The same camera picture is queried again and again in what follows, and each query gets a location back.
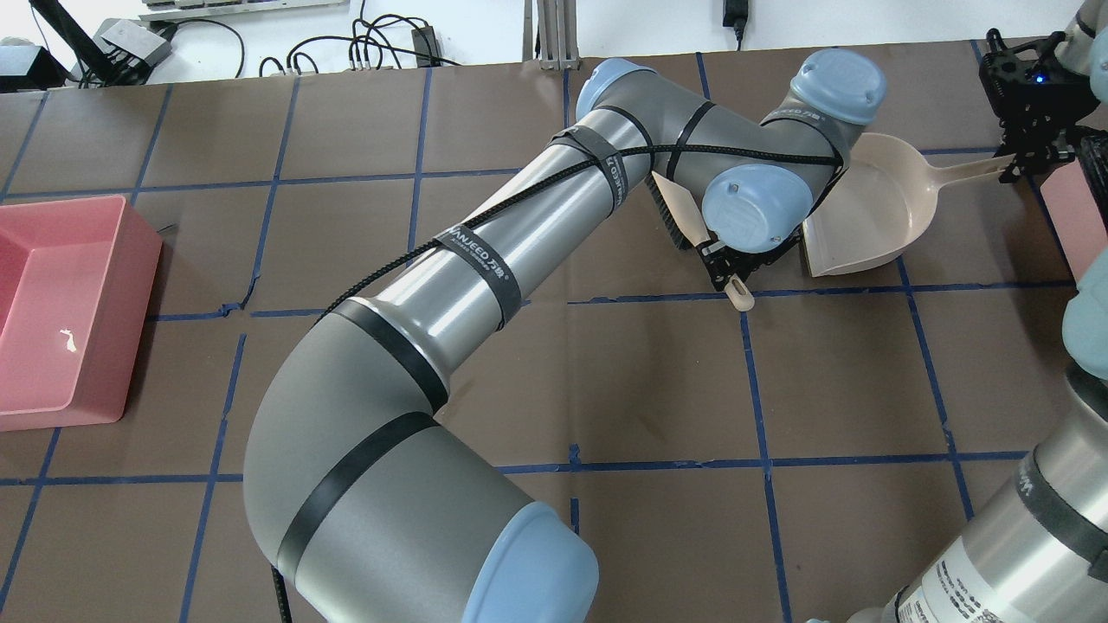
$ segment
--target dustpan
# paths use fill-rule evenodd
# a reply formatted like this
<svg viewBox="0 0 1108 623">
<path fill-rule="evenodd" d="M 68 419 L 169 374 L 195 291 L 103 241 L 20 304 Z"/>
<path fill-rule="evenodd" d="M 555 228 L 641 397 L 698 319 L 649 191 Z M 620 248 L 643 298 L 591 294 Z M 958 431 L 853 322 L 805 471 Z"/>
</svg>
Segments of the dustpan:
<svg viewBox="0 0 1108 623">
<path fill-rule="evenodd" d="M 896 259 L 931 225 L 943 186 L 997 175 L 1010 162 L 935 167 L 895 136 L 863 133 L 847 174 L 803 223 L 809 272 L 844 275 Z"/>
</svg>

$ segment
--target small white object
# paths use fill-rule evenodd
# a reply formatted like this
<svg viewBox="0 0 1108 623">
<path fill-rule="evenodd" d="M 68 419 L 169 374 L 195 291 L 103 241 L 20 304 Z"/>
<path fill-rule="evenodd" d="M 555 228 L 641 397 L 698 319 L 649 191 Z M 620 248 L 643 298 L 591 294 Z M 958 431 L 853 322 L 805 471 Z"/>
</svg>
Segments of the small white object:
<svg viewBox="0 0 1108 623">
<path fill-rule="evenodd" d="M 731 278 L 727 280 L 727 285 L 724 286 L 724 293 L 727 294 L 728 300 L 739 312 L 750 312 L 755 308 L 755 295 L 750 294 L 750 288 L 737 276 L 731 275 Z"/>
<path fill-rule="evenodd" d="M 700 208 L 697 207 L 693 193 L 685 186 L 675 184 L 657 173 L 652 173 L 652 175 L 658 185 L 658 191 L 661 192 L 661 198 L 669 206 L 669 214 L 674 217 L 674 223 L 693 243 L 693 246 L 711 239 L 708 235 L 708 226 L 705 225 L 704 217 L 700 216 Z M 755 296 L 750 294 L 750 288 L 742 283 L 742 279 L 732 275 L 727 285 L 724 286 L 724 294 L 739 312 L 753 309 Z"/>
</svg>

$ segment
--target blue tape line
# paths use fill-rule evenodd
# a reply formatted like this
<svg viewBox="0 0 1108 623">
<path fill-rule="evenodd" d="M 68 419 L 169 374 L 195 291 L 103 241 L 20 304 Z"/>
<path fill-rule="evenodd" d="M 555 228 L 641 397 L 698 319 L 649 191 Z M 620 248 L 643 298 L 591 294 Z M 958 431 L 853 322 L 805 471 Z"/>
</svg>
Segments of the blue tape line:
<svg viewBox="0 0 1108 623">
<path fill-rule="evenodd" d="M 423 104 L 419 113 L 419 141 L 416 143 L 416 176 L 412 177 L 412 210 L 408 221 L 408 251 L 416 248 L 416 227 L 419 225 L 419 193 L 423 185 L 423 149 L 427 145 L 427 115 L 431 105 L 431 68 L 423 74 Z"/>
<path fill-rule="evenodd" d="M 920 319 L 920 309 L 915 304 L 915 294 L 912 282 L 907 275 L 907 267 L 904 258 L 896 258 L 896 269 L 900 272 L 901 283 L 904 284 L 904 296 L 907 298 L 909 313 L 912 315 L 912 324 L 915 327 L 915 338 L 920 343 L 920 353 L 923 355 L 923 365 L 927 370 L 927 382 L 931 384 L 931 394 L 935 399 L 935 410 L 938 411 L 938 423 L 943 429 L 943 437 L 946 439 L 947 452 L 951 457 L 951 467 L 954 469 L 954 481 L 958 487 L 958 497 L 962 499 L 962 510 L 965 512 L 966 521 L 973 519 L 973 502 L 970 501 L 970 489 L 966 487 L 965 474 L 962 472 L 962 462 L 958 460 L 958 447 L 954 441 L 954 431 L 951 430 L 946 415 L 946 404 L 943 401 L 943 391 L 938 387 L 938 375 L 935 374 L 935 362 L 931 358 L 931 348 L 927 346 L 927 336 L 923 331 L 923 321 Z"/>
<path fill-rule="evenodd" d="M 289 318 L 295 316 L 318 316 L 324 313 L 319 309 L 273 309 L 269 312 L 250 312 L 252 318 Z"/>
<path fill-rule="evenodd" d="M 211 184 L 175 184 L 166 186 L 142 186 L 138 193 L 179 193 L 183 191 L 220 191 L 224 188 L 257 188 L 271 184 L 268 180 L 254 182 L 213 182 Z"/>
<path fill-rule="evenodd" d="M 1023 459 L 1028 450 L 994 450 L 986 452 L 958 452 L 962 462 L 983 461 L 1016 461 Z M 835 467 L 835 466 L 878 466 L 878 464 L 911 464 L 936 463 L 950 461 L 951 455 L 871 455 L 841 457 L 784 457 L 771 458 L 774 468 L 790 467 Z M 710 461 L 676 460 L 676 461 L 626 461 L 584 463 L 575 460 L 573 463 L 532 463 L 500 466 L 496 469 L 502 474 L 526 473 L 581 473 L 595 471 L 667 471 L 687 469 L 755 469 L 761 468 L 761 459 L 714 459 Z M 0 487 L 44 487 L 80 486 L 80 484 L 172 484 L 178 482 L 207 482 L 211 474 L 204 473 L 170 473 L 140 476 L 66 476 L 39 478 L 3 478 Z M 219 473 L 216 482 L 242 482 L 242 473 Z"/>
<path fill-rule="evenodd" d="M 33 200 L 40 197 L 91 197 L 101 195 L 126 195 L 134 188 L 88 188 L 84 191 L 40 191 L 34 193 L 9 193 L 6 198 Z"/>
<path fill-rule="evenodd" d="M 280 186 L 280 173 L 285 167 L 285 151 L 288 149 L 288 136 L 293 127 L 293 115 L 296 113 L 296 99 L 300 94 L 300 76 L 293 80 L 293 93 L 288 100 L 288 113 L 285 115 L 285 129 L 281 131 L 280 149 L 277 151 L 277 165 L 274 167 L 274 178 L 269 183 L 269 196 L 266 198 L 266 212 L 261 217 L 261 231 L 258 233 L 258 247 L 254 253 L 254 270 L 250 274 L 250 283 L 246 286 L 246 294 L 238 303 L 238 308 L 244 309 L 254 296 L 254 287 L 261 276 L 261 259 L 266 254 L 266 239 L 269 236 L 269 221 L 274 214 L 274 201 L 277 198 L 277 188 Z"/>
<path fill-rule="evenodd" d="M 1058 249 L 1058 256 L 1061 263 L 1066 266 L 1066 272 L 1069 276 L 1074 276 L 1074 272 L 1069 268 L 1069 262 L 1066 261 L 1066 248 L 1061 246 L 1061 237 L 1058 236 L 1058 229 L 1054 226 L 1054 218 L 1050 217 L 1050 211 L 1046 207 L 1046 198 L 1043 197 L 1043 190 L 1039 188 L 1038 182 L 1032 178 L 1030 175 L 1024 175 L 1024 180 L 1027 180 L 1027 186 L 1030 187 L 1032 194 L 1035 195 L 1035 202 L 1038 203 L 1039 211 L 1043 213 L 1043 219 L 1046 221 L 1046 226 L 1050 228 L 1050 236 L 1054 237 L 1055 247 Z"/>
<path fill-rule="evenodd" d="M 1034 289 L 1034 288 L 1071 288 L 1073 279 L 1060 279 L 1039 283 L 1002 282 L 996 284 L 940 284 L 934 286 L 912 286 L 914 292 L 960 292 L 977 289 Z"/>
<path fill-rule="evenodd" d="M 753 341 L 750 339 L 750 323 L 746 312 L 740 315 L 739 326 L 742 329 L 742 353 L 747 360 L 750 400 L 753 404 L 755 428 L 758 432 L 758 455 L 766 489 L 766 511 L 769 515 L 770 541 L 773 544 L 773 564 L 777 568 L 777 590 L 781 600 L 784 623 L 792 623 L 789 581 L 784 573 L 784 551 L 781 547 L 781 529 L 777 520 L 777 496 L 773 493 L 773 461 L 770 458 L 769 439 L 766 436 L 766 419 L 762 415 L 761 391 L 758 385 L 758 367 L 755 364 Z"/>
<path fill-rule="evenodd" d="M 620 461 L 571 464 L 574 472 L 595 471 L 667 471 L 681 469 L 760 468 L 761 459 L 721 459 L 711 461 Z"/>
<path fill-rule="evenodd" d="M 27 135 L 23 136 L 23 143 L 19 146 L 19 151 L 16 153 L 16 160 L 11 163 L 11 171 L 8 172 L 8 180 L 3 183 L 3 188 L 0 188 L 0 201 L 6 200 L 11 192 L 11 184 L 16 181 L 16 172 L 19 171 L 19 165 L 23 162 L 23 156 L 27 155 L 27 147 L 31 144 L 31 136 L 34 135 L 34 129 L 39 126 L 39 119 L 42 118 L 42 110 L 47 108 L 47 99 L 50 96 L 50 91 L 44 91 L 42 93 L 42 99 L 39 100 L 39 108 L 34 110 L 34 115 L 31 118 L 31 124 L 27 126 Z M 0 600 L 0 606 L 3 605 L 3 600 Z"/>
<path fill-rule="evenodd" d="M 171 95 L 173 95 L 172 83 L 165 86 L 165 96 L 162 98 L 162 110 L 157 113 L 157 121 L 154 122 L 154 132 L 150 135 L 150 144 L 146 145 L 146 155 L 143 156 L 142 166 L 138 168 L 138 178 L 135 180 L 135 187 L 131 192 L 132 204 L 138 198 L 138 188 L 142 187 L 142 181 L 146 177 L 146 170 L 150 168 L 150 161 L 154 157 L 154 146 L 157 144 L 158 135 L 162 134 L 162 124 L 165 122 L 166 111 L 170 110 Z"/>
<path fill-rule="evenodd" d="M 503 473 L 504 476 L 514 473 L 554 473 L 560 471 L 571 471 L 571 466 L 568 463 L 541 463 L 534 466 L 503 466 L 496 468 L 496 471 Z"/>
<path fill-rule="evenodd" d="M 147 323 L 178 323 L 182 320 L 212 320 L 215 318 L 226 318 L 227 314 L 220 307 L 217 312 L 205 312 L 201 314 L 160 314 L 157 316 L 146 316 Z"/>
<path fill-rule="evenodd" d="M 573 533 L 581 535 L 581 500 L 577 498 L 570 498 L 570 525 L 573 527 Z"/>
<path fill-rule="evenodd" d="M 300 186 L 304 184 L 342 184 L 347 182 L 386 182 L 390 180 L 411 180 L 414 173 L 381 173 L 378 175 L 337 175 L 332 177 L 297 177 L 281 180 L 280 186 Z"/>
<path fill-rule="evenodd" d="M 42 496 L 42 481 L 45 480 L 50 471 L 50 462 L 54 459 L 54 450 L 58 448 L 58 439 L 62 435 L 61 428 L 55 428 L 50 436 L 50 445 L 42 457 L 42 467 L 39 468 L 39 483 L 34 486 L 31 493 L 31 501 L 27 504 L 27 513 L 23 515 L 23 525 L 19 529 L 19 538 L 16 539 L 16 548 L 11 552 L 11 561 L 8 563 L 8 572 L 3 576 L 3 585 L 0 586 L 0 613 L 8 602 L 8 593 L 11 591 L 11 583 L 16 580 L 16 568 L 19 565 L 19 556 L 23 553 L 23 545 L 27 544 L 27 534 L 31 531 L 31 522 L 34 521 L 34 510 L 39 507 L 39 498 Z"/>
<path fill-rule="evenodd" d="M 521 167 L 515 168 L 478 168 L 473 171 L 440 171 L 438 173 L 424 172 L 423 177 L 478 177 L 482 175 L 515 175 L 516 173 L 523 171 Z"/>
<path fill-rule="evenodd" d="M 700 72 L 700 91 L 704 92 L 704 99 L 711 99 L 711 89 L 708 88 L 708 71 L 704 67 L 704 54 L 700 52 L 696 53 L 696 69 Z"/>
<path fill-rule="evenodd" d="M 940 463 L 950 455 L 874 455 L 869 457 L 794 457 L 770 459 L 773 467 L 884 466 L 900 463 Z"/>
<path fill-rule="evenodd" d="M 206 482 L 206 474 L 170 473 L 147 476 L 59 476 L 42 481 L 45 487 L 71 487 L 76 484 L 173 484 L 177 482 Z"/>
<path fill-rule="evenodd" d="M 212 510 L 212 497 L 215 493 L 215 483 L 219 476 L 219 459 L 223 457 L 223 443 L 227 436 L 227 413 L 235 402 L 235 388 L 238 385 L 238 370 L 243 365 L 243 350 L 246 347 L 246 334 L 239 334 L 238 345 L 235 347 L 235 360 L 230 366 L 230 378 L 227 379 L 227 394 L 223 402 L 223 415 L 219 418 L 219 432 L 216 435 L 215 449 L 212 451 L 212 466 L 205 479 L 207 487 L 204 488 L 204 502 L 201 505 L 201 517 L 196 524 L 196 540 L 193 542 L 193 554 L 188 562 L 188 575 L 185 579 L 184 596 L 181 600 L 179 623 L 188 621 L 188 609 L 192 605 L 193 588 L 196 585 L 196 570 L 199 568 L 201 551 L 204 549 L 204 531 L 207 528 L 208 513 Z"/>
<path fill-rule="evenodd" d="M 1030 450 L 1001 450 L 995 452 L 961 452 L 961 461 L 1018 461 Z"/>
<path fill-rule="evenodd" d="M 975 59 L 977 59 L 977 64 L 979 65 L 981 64 L 981 59 L 983 58 L 983 55 L 981 53 L 981 47 L 977 45 L 977 41 L 971 39 L 970 40 L 970 49 L 973 50 L 973 55 L 974 55 Z"/>
<path fill-rule="evenodd" d="M 838 287 L 838 288 L 807 288 L 807 289 L 763 289 L 751 290 L 756 298 L 773 298 L 779 296 L 838 296 L 842 294 L 889 294 L 904 292 L 903 286 L 866 286 L 866 287 Z"/>
</svg>

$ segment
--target pink box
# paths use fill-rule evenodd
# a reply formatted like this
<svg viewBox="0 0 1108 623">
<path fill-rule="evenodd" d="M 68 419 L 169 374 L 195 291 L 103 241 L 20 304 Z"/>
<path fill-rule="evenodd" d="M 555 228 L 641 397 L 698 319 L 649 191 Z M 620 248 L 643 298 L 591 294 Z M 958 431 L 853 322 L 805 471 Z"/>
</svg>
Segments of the pink box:
<svg viewBox="0 0 1108 623">
<path fill-rule="evenodd" d="M 161 249 L 122 196 L 0 207 L 0 431 L 123 416 Z"/>
</svg>

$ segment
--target black cable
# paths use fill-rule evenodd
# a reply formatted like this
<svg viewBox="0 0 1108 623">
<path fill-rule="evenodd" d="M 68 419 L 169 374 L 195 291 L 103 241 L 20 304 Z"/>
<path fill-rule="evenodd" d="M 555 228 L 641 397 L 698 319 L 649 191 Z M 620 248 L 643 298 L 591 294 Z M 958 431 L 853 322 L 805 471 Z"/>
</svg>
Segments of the black cable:
<svg viewBox="0 0 1108 623">
<path fill-rule="evenodd" d="M 293 610 L 288 606 L 288 590 L 285 589 L 285 576 L 271 564 L 269 565 L 269 572 L 274 576 L 274 592 L 277 593 L 277 611 L 280 613 L 280 621 L 281 623 L 293 623 Z"/>
<path fill-rule="evenodd" d="M 351 34 L 353 34 L 353 37 L 356 39 L 358 38 L 358 24 L 361 23 L 361 24 L 366 25 L 366 37 L 367 38 L 369 38 L 369 35 L 371 33 L 377 32 L 381 37 L 381 41 L 383 41 L 386 45 L 392 45 L 392 42 L 389 41 L 388 35 L 384 34 L 384 30 L 382 30 L 382 29 L 386 28 L 386 27 L 390 27 L 390 25 L 400 23 L 400 22 L 398 22 L 397 20 L 392 20 L 389 23 L 378 24 L 377 22 L 380 21 L 380 20 L 381 20 L 381 18 L 377 18 L 377 19 L 375 19 L 372 21 L 372 23 L 370 23 L 370 22 L 368 22 L 368 21 L 366 21 L 366 20 L 363 20 L 361 18 L 355 20 L 353 22 L 350 23 Z M 377 52 L 378 52 L 377 69 L 381 69 L 381 65 L 383 64 L 383 61 L 384 61 L 384 50 L 378 48 Z M 394 51 L 392 52 L 392 60 L 393 60 L 393 62 L 397 63 L 397 69 L 400 69 L 400 57 L 398 57 Z M 369 45 L 368 44 L 366 45 L 366 62 L 369 63 Z"/>
<path fill-rule="evenodd" d="M 318 37 L 309 37 L 304 41 L 297 43 L 288 51 L 288 55 L 285 57 L 285 65 L 293 67 L 293 54 L 295 54 L 300 48 L 304 48 L 308 43 L 315 43 L 316 41 L 353 41 L 353 37 L 342 37 L 341 34 L 320 34 Z"/>
<path fill-rule="evenodd" d="M 316 73 L 319 73 L 319 65 L 317 65 L 316 61 L 312 60 L 312 58 L 305 52 L 297 52 L 293 54 L 293 68 L 296 69 L 296 73 L 304 73 L 302 71 L 300 71 L 300 63 L 296 62 L 297 57 L 304 57 L 305 59 L 308 59 L 308 62 L 311 63 L 311 69 L 314 69 Z"/>
<path fill-rule="evenodd" d="M 286 58 L 286 63 L 285 64 L 287 64 L 288 67 L 293 67 L 293 55 L 297 51 L 299 51 L 300 48 L 307 45 L 308 43 L 315 43 L 317 41 L 347 41 L 347 42 L 351 42 L 351 41 L 362 41 L 363 39 L 365 38 L 362 35 L 359 35 L 359 37 L 342 37 L 341 34 L 320 34 L 318 37 L 311 37 L 309 39 L 305 39 L 304 41 L 297 43 L 296 45 L 293 47 L 291 50 L 289 50 L 288 57 Z M 378 48 L 378 49 L 393 50 L 393 51 L 400 52 L 402 54 L 412 54 L 413 57 L 422 57 L 424 59 L 430 59 L 432 61 L 438 61 L 440 63 L 447 63 L 447 64 L 451 64 L 451 65 L 459 65 L 459 63 L 455 63 L 454 61 L 451 61 L 450 59 L 443 59 L 441 57 L 434 57 L 434 55 L 431 55 L 431 54 L 423 54 L 422 52 L 417 52 L 414 50 L 404 50 L 403 48 L 394 48 L 392 45 L 386 45 L 383 43 L 377 43 L 376 41 L 372 41 L 372 40 L 368 41 L 368 43 L 370 45 L 375 47 L 375 48 Z"/>
<path fill-rule="evenodd" d="M 438 63 L 445 63 L 448 65 L 461 67 L 461 63 L 456 63 L 456 62 L 454 62 L 454 61 L 452 61 L 450 59 L 444 59 L 442 57 L 435 57 L 434 54 L 424 54 L 422 52 L 417 52 L 414 50 L 406 50 L 403 48 L 393 48 L 392 45 L 384 45 L 384 44 L 381 44 L 381 43 L 371 43 L 371 45 L 376 45 L 378 48 L 383 48 L 386 50 L 392 50 L 393 52 L 400 52 L 401 54 L 411 54 L 413 57 L 420 57 L 420 58 L 428 59 L 430 61 L 438 62 Z"/>
<path fill-rule="evenodd" d="M 392 25 L 392 24 L 396 24 L 396 23 L 404 22 L 408 25 L 410 25 L 413 29 L 416 29 L 416 31 L 420 33 L 420 37 L 423 38 L 423 44 L 427 45 L 427 53 L 428 54 L 432 54 L 433 53 L 434 47 L 431 45 L 431 40 L 428 39 L 427 33 L 423 32 L 423 29 L 420 28 L 420 25 L 417 24 L 414 21 L 412 21 L 412 18 L 406 18 L 403 16 L 398 16 L 396 13 L 384 13 L 383 16 L 378 16 L 377 19 L 373 20 L 373 23 L 376 24 L 378 22 L 378 20 L 386 20 L 386 19 L 391 19 L 392 20 L 392 22 L 390 22 L 388 25 Z M 427 20 L 423 20 L 423 28 L 427 28 L 427 25 L 428 25 Z M 397 54 L 396 51 L 393 51 L 392 55 L 396 57 L 396 54 Z M 400 69 L 400 60 L 399 59 L 397 59 L 397 69 Z"/>
<path fill-rule="evenodd" d="M 743 147 L 726 147 L 722 145 L 689 145 L 689 144 L 646 145 L 642 147 L 627 147 L 618 150 L 616 154 L 620 156 L 633 156 L 633 155 L 656 154 L 656 153 L 676 154 L 678 152 L 733 155 L 733 156 L 748 157 L 751 160 L 783 162 L 789 164 L 812 164 L 821 166 L 834 166 L 837 171 L 842 166 L 842 160 L 837 156 L 780 154 L 773 152 L 763 152 L 759 150 L 747 150 Z M 589 157 L 588 160 L 567 166 L 547 177 L 544 177 L 543 180 L 532 184 L 531 186 L 527 186 L 526 188 L 520 191 L 519 193 L 515 193 L 514 195 L 505 198 L 504 201 L 497 203 L 496 205 L 493 205 L 492 207 L 485 210 L 481 214 L 478 214 L 476 216 L 469 218 L 468 221 L 463 222 L 462 225 L 469 227 L 470 229 L 474 229 L 481 226 L 482 224 L 486 223 L 493 216 L 496 216 L 501 212 L 504 212 L 509 207 L 512 207 L 513 205 L 520 202 L 526 201 L 533 197 L 534 195 L 545 191 L 546 188 L 553 186 L 554 184 L 567 180 L 583 171 L 593 168 L 594 166 L 597 166 L 599 164 L 601 164 L 599 160 L 595 157 Z M 388 275 L 392 270 L 396 270 L 397 268 L 403 266 L 408 262 L 416 259 L 420 255 L 423 255 L 424 253 L 440 246 L 442 246 L 442 243 L 439 242 L 438 239 L 432 238 L 419 245 L 418 247 L 409 251 L 408 253 L 401 255 L 400 257 L 393 259 L 392 262 L 386 264 L 384 266 L 378 268 L 377 270 L 370 273 L 360 282 L 350 286 L 345 293 L 342 293 L 342 295 L 336 298 L 334 303 L 328 305 L 327 309 L 325 309 L 324 313 L 319 315 L 319 318 L 316 319 L 316 323 L 322 319 L 324 316 L 327 316 L 328 314 L 334 312 L 335 308 L 338 307 L 339 304 L 341 304 L 343 300 L 350 298 L 351 296 L 356 296 L 358 293 L 366 289 L 373 282 L 380 279 L 384 275 Z"/>
<path fill-rule="evenodd" d="M 278 61 L 273 57 L 266 57 L 261 59 L 261 64 L 258 65 L 258 78 L 261 78 L 261 74 L 265 72 L 266 69 L 266 63 L 269 61 L 273 61 L 274 64 L 277 65 L 277 71 L 285 73 L 285 65 L 280 64 L 280 61 Z"/>
<path fill-rule="evenodd" d="M 238 53 L 239 53 L 238 69 L 235 71 L 234 78 L 243 75 L 243 68 L 246 65 L 246 42 L 243 41 L 243 35 L 239 34 L 237 30 L 230 28 L 229 25 L 223 22 L 217 22 L 215 20 L 209 20 L 207 18 L 188 18 L 187 20 L 181 20 L 171 23 L 170 25 L 162 29 L 161 34 L 165 37 L 165 33 L 168 33 L 168 37 L 166 37 L 166 39 L 168 41 L 173 41 L 173 38 L 177 35 L 177 30 L 179 30 L 181 27 L 186 23 L 211 23 L 229 30 L 230 33 L 235 35 L 235 39 L 238 39 Z"/>
</svg>

